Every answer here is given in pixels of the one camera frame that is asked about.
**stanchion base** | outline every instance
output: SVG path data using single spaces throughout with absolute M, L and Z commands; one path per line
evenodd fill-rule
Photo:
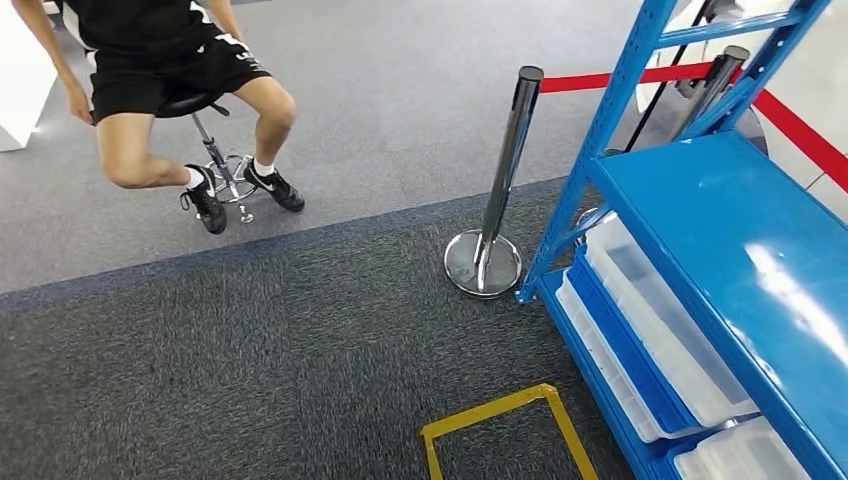
M 501 235 L 492 244 L 485 283 L 480 288 L 474 253 L 481 231 L 469 230 L 455 236 L 445 250 L 445 271 L 460 290 L 480 298 L 494 298 L 509 291 L 521 277 L 521 255 L 509 240 Z

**floor marking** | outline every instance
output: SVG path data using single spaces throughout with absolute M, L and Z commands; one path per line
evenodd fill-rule
M 592 466 L 589 456 L 586 455 L 586 450 L 580 442 L 580 437 L 577 436 L 577 431 L 574 430 L 574 425 L 571 424 L 571 419 L 568 418 L 568 413 L 566 413 L 565 406 L 563 406 L 562 400 L 559 398 L 559 393 L 556 388 L 547 383 L 509 394 L 489 403 L 484 403 L 464 412 L 459 412 L 424 425 L 421 429 L 421 436 L 424 437 L 424 448 L 427 450 L 430 480 L 443 480 L 442 470 L 439 467 L 439 459 L 436 457 L 436 447 L 433 445 L 433 440 L 436 437 L 441 437 L 460 428 L 482 422 L 488 418 L 506 413 L 540 399 L 548 401 L 548 407 L 550 407 L 551 413 L 554 415 L 554 420 L 556 420 L 557 426 L 565 438 L 565 445 L 571 453 L 572 458 L 574 458 L 574 462 L 577 464 L 580 476 L 583 477 L 583 480 L 598 480 L 595 468 Z

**black t-shirt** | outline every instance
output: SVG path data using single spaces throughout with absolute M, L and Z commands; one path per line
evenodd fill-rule
M 192 0 L 58 0 L 65 27 L 88 50 L 151 59 L 197 49 L 217 27 Z

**dark gray carpet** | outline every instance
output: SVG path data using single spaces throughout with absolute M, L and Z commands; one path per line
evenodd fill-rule
M 560 184 L 515 192 L 526 257 Z M 484 200 L 0 296 L 0 478 L 422 479 L 421 426 L 541 382 L 630 478 L 544 308 L 444 277 Z M 544 403 L 436 448 L 446 479 L 579 478 Z

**white cabinet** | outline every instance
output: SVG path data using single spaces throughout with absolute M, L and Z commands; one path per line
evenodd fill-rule
M 11 2 L 0 1 L 0 152 L 26 147 L 56 71 L 18 17 Z

